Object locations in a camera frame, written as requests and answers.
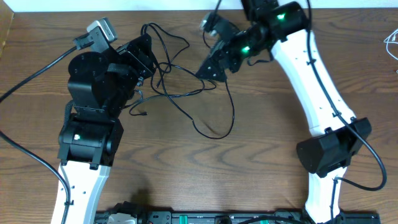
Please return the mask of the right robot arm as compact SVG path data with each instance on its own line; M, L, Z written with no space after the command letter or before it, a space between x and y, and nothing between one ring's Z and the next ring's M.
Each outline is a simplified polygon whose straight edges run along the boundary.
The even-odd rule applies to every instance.
M300 3L243 1L250 27L239 30L217 11L209 12L201 30L218 37L196 76L226 82L243 62L269 52L287 75L307 119L310 138L299 142L297 155L308 172L304 214L310 223L370 223L372 215L342 212L340 188L354 155L366 145L368 119L359 119L342 99L317 51L312 19Z

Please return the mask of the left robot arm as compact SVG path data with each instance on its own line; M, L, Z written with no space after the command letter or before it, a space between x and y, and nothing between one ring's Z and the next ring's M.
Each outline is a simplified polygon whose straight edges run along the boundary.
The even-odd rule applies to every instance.
M93 223L102 189L123 135L119 115L136 86L153 76L156 58L150 35L112 48L103 34L82 37L91 51L68 66L72 102L58 137L58 185L52 223Z

